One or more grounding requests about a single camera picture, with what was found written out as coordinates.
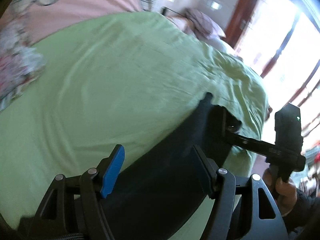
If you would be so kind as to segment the person's right hand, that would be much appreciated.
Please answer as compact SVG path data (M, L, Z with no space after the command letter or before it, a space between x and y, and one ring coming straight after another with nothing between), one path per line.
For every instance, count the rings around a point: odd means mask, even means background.
M275 201L281 215L288 215L297 202L297 189L293 181L283 182L281 178L273 180L269 168L264 171L263 181L271 193L279 194Z

